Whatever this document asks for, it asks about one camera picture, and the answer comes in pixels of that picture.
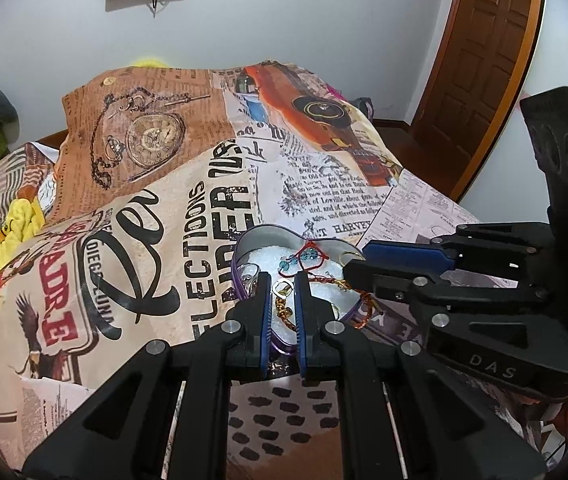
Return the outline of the gold ring jewelry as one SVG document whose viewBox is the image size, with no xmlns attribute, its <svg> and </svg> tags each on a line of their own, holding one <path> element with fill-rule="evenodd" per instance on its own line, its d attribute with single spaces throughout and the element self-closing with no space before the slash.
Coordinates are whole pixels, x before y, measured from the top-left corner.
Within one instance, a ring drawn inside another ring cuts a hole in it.
<svg viewBox="0 0 568 480">
<path fill-rule="evenodd" d="M 292 293 L 293 285 L 285 278 L 280 278 L 273 285 L 274 307 L 277 317 L 286 328 L 295 332 L 297 328 L 293 322 L 293 309 L 287 304 L 287 300 Z"/>
</svg>

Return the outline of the purple heart tin box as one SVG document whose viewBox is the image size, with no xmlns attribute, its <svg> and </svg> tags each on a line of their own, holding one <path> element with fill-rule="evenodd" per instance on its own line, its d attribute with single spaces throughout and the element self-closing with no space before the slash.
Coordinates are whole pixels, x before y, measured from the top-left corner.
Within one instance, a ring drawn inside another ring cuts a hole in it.
<svg viewBox="0 0 568 480">
<path fill-rule="evenodd" d="M 250 229 L 237 240 L 231 261 L 237 295 L 248 298 L 256 292 L 261 273 L 271 280 L 269 308 L 272 312 L 271 345 L 282 356 L 297 349 L 295 284 L 299 273 L 307 276 L 311 294 L 326 300 L 333 318 L 348 321 L 357 311 L 370 316 L 374 306 L 363 292 L 349 285 L 343 268 L 362 252 L 338 238 L 305 238 L 274 224 Z"/>
</svg>

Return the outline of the silver earring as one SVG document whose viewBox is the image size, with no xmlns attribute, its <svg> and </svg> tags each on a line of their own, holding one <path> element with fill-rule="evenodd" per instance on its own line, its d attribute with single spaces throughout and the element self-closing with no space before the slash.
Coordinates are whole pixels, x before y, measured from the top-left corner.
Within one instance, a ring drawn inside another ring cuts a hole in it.
<svg viewBox="0 0 568 480">
<path fill-rule="evenodd" d="M 238 267 L 238 272 L 245 294 L 252 296 L 259 281 L 260 267 L 254 263 L 245 263 Z"/>
</svg>

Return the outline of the white sliding door hearts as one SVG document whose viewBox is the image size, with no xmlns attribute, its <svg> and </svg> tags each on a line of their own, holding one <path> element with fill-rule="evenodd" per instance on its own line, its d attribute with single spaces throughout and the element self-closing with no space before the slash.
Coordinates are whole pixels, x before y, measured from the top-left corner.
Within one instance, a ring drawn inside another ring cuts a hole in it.
<svg viewBox="0 0 568 480">
<path fill-rule="evenodd" d="M 523 97 L 461 204 L 482 222 L 568 226 L 568 0 L 544 0 Z"/>
</svg>

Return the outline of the brown wooden door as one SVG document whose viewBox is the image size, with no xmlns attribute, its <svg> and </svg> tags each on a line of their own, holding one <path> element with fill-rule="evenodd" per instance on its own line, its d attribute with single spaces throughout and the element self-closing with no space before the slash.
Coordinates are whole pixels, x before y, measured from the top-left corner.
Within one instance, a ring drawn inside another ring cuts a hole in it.
<svg viewBox="0 0 568 480">
<path fill-rule="evenodd" d="M 411 133 L 419 174 L 452 200 L 472 183 L 522 88 L 543 0 L 452 0 Z"/>
</svg>

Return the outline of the yellow garment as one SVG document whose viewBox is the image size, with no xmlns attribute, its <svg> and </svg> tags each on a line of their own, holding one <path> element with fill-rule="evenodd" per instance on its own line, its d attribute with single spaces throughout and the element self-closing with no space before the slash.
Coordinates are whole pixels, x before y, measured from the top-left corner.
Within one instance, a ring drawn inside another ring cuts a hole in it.
<svg viewBox="0 0 568 480">
<path fill-rule="evenodd" d="M 18 249 L 40 232 L 44 224 L 45 217 L 37 198 L 17 198 L 10 203 L 4 223 L 0 227 L 0 304 L 3 301 L 2 289 L 8 281 L 26 270 L 24 263 L 18 263 L 9 269 L 10 264 L 18 257 Z"/>
</svg>

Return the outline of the newspaper print bed quilt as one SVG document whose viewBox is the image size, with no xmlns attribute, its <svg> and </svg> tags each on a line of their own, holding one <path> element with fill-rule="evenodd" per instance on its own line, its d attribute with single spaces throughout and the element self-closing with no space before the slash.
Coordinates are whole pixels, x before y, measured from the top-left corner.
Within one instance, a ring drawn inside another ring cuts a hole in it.
<svg viewBox="0 0 568 480">
<path fill-rule="evenodd" d="M 67 139 L 34 197 L 45 224 L 2 289 L 0 454 L 12 468 L 145 342 L 220 323 L 238 298 L 235 245 L 255 226 L 359 249 L 473 221 L 293 64 L 120 68 L 63 108 Z"/>
</svg>

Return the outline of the yellow round object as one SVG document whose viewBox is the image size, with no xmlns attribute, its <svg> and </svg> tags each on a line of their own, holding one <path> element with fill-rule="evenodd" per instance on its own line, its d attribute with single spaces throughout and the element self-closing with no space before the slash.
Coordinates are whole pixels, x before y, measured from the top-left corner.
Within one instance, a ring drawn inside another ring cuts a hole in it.
<svg viewBox="0 0 568 480">
<path fill-rule="evenodd" d="M 160 58 L 138 58 L 130 65 L 134 67 L 169 68 L 169 65 Z"/>
</svg>

